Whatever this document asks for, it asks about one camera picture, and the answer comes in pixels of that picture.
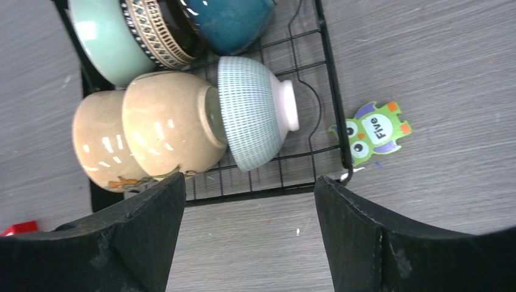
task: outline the green owl sticker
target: green owl sticker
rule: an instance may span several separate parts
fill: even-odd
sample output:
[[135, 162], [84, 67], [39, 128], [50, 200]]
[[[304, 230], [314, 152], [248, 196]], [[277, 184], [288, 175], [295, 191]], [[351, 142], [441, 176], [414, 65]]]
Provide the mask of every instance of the green owl sticker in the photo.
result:
[[[369, 160], [373, 154], [390, 154], [401, 148], [396, 140], [412, 133], [408, 122], [398, 118], [401, 112], [396, 102], [389, 102], [381, 108], [376, 107], [376, 102], [371, 102], [362, 106], [354, 119], [346, 119], [354, 167]], [[338, 139], [336, 125], [332, 125], [329, 131]]]

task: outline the ceramic bowl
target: ceramic bowl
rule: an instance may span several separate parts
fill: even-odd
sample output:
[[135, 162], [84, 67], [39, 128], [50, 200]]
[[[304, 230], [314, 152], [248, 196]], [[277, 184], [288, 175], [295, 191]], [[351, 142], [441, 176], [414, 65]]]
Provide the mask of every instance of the ceramic bowl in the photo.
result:
[[218, 55], [241, 52], [265, 30], [277, 0], [177, 0], [208, 47]]
[[133, 80], [122, 121], [137, 162], [158, 180], [205, 172], [227, 148], [217, 89], [192, 74], [162, 71]]
[[[198, 37], [181, 30], [163, 0], [120, 0], [120, 6], [134, 39], [160, 68], [181, 69], [203, 52], [204, 45]], [[187, 23], [179, 7], [175, 10]]]
[[109, 82], [126, 87], [156, 67], [134, 41], [119, 0], [69, 0], [75, 32], [91, 63]]
[[280, 82], [262, 63], [221, 57], [218, 94], [229, 149], [243, 171], [273, 159], [287, 133], [299, 129], [292, 82]]
[[100, 91], [77, 108], [72, 126], [75, 154], [86, 174], [112, 192], [137, 189], [152, 180], [138, 165], [122, 128], [123, 91]]

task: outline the wire basket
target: wire basket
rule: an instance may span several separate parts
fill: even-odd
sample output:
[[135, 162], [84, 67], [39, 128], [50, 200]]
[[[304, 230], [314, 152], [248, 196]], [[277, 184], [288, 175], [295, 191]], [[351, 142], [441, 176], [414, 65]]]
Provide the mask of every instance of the wire basket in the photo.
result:
[[[82, 64], [83, 96], [114, 89], [83, 51], [68, 16], [67, 0], [52, 1]], [[301, 128], [288, 135], [272, 161], [250, 172], [240, 171], [228, 151], [214, 168], [186, 181], [187, 206], [283, 195], [286, 190], [311, 187], [317, 176], [343, 168], [348, 172], [342, 182], [346, 185], [353, 174], [349, 140], [345, 131], [338, 131], [338, 139], [328, 131], [331, 124], [339, 129], [346, 124], [321, 0], [281, 1], [268, 30], [238, 55], [260, 61], [280, 80], [293, 81]], [[186, 71], [216, 85], [217, 63], [218, 56], [208, 53]], [[152, 185], [121, 194], [90, 181], [92, 210], [97, 212]]]

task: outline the cartoon eye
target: cartoon eye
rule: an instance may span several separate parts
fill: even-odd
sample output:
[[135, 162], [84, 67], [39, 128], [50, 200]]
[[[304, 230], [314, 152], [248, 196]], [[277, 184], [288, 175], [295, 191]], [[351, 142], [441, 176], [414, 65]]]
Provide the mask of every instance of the cartoon eye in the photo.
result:
[[369, 146], [363, 141], [356, 141], [351, 145], [351, 155], [356, 158], [364, 158], [369, 154]]
[[346, 128], [347, 128], [347, 136], [349, 138], [353, 138], [358, 132], [357, 124], [355, 124], [349, 120], [346, 121]]

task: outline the red block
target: red block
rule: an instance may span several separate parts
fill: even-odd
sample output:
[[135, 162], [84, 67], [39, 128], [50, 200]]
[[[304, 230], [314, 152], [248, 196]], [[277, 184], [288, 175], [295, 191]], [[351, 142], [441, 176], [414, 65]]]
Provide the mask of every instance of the red block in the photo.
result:
[[2, 233], [2, 236], [28, 233], [28, 232], [33, 232], [33, 231], [37, 231], [37, 230], [38, 230], [38, 225], [36, 224], [36, 221], [29, 221], [29, 222], [20, 223], [20, 224], [14, 224], [13, 226], [7, 228]]

